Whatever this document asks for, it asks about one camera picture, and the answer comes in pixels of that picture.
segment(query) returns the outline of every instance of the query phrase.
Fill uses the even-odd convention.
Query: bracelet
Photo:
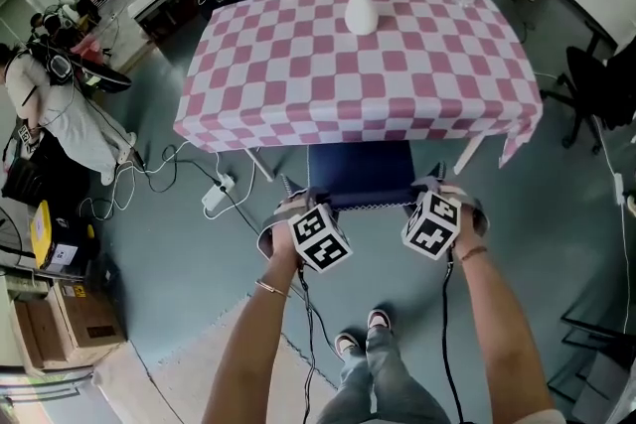
[[[459,258],[459,263],[463,264],[469,258],[472,258],[476,254],[485,253],[488,251],[486,246],[478,245],[477,247],[473,247],[470,251],[468,251],[463,258]]]
[[[281,292],[280,290],[278,290],[277,288],[274,288],[273,286],[269,286],[267,283],[263,283],[260,279],[256,279],[256,284],[263,290],[267,290],[269,293],[277,293],[278,295],[282,295],[285,299],[289,298],[289,295]]]

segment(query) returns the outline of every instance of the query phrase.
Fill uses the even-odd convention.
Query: table leg
[[[265,176],[268,182],[274,182],[274,174],[271,172],[269,167],[265,164],[262,158],[251,149],[244,149],[246,154],[251,158],[256,167],[260,170],[260,172]]]
[[[461,153],[461,156],[459,156],[457,163],[453,167],[455,175],[459,175],[461,173],[464,167],[468,164],[468,161],[470,161],[470,158],[473,157],[477,148],[481,145],[481,142],[484,141],[484,138],[485,136],[480,134],[479,136],[475,136],[470,139],[468,145],[466,145],[466,148],[464,149],[464,152]]]

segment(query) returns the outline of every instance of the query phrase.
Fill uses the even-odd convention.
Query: backpack
[[[19,59],[25,54],[30,54],[42,67],[47,70],[47,74],[51,79],[51,85],[64,85],[73,77],[73,65],[71,61],[62,52],[52,47],[48,40],[29,41],[26,49],[18,52],[15,57],[9,61],[6,69],[11,63]]]

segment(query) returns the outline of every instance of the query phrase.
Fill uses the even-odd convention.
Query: jeans
[[[439,403],[408,374],[389,329],[369,329],[367,354],[352,347],[345,351],[344,358],[338,393],[325,406],[317,424],[361,424],[372,419],[449,424]],[[371,413],[372,383],[378,399],[375,414]]]

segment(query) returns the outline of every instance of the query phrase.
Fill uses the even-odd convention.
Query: hand
[[[298,253],[294,240],[291,237],[291,229],[287,221],[275,224],[271,230],[271,240],[273,244],[274,256],[280,256],[298,261]]]
[[[470,206],[461,207],[461,229],[455,240],[455,256],[461,261],[471,249],[484,246],[484,239],[475,231],[473,221],[474,210]]]

